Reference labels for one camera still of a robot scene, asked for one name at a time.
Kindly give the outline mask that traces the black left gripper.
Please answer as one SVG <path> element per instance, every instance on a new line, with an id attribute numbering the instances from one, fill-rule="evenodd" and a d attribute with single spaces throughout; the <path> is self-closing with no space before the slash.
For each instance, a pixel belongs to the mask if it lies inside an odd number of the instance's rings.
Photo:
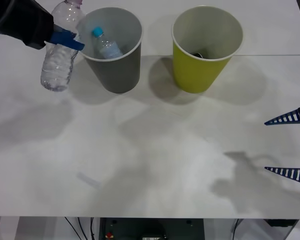
<path id="1" fill-rule="evenodd" d="M 1 34 L 37 50 L 48 40 L 76 51 L 85 47 L 75 40 L 75 32 L 54 24 L 53 16 L 35 0 L 9 0 L 1 22 Z"/>

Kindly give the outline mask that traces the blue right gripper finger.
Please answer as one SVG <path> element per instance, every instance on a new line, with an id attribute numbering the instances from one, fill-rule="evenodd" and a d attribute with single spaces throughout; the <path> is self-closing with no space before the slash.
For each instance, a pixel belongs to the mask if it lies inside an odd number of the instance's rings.
<path id="1" fill-rule="evenodd" d="M 265 166 L 264 169 L 300 183 L 300 168 L 281 168 Z"/>
<path id="2" fill-rule="evenodd" d="M 266 126 L 300 124 L 300 107 L 296 110 L 277 116 L 264 123 Z"/>

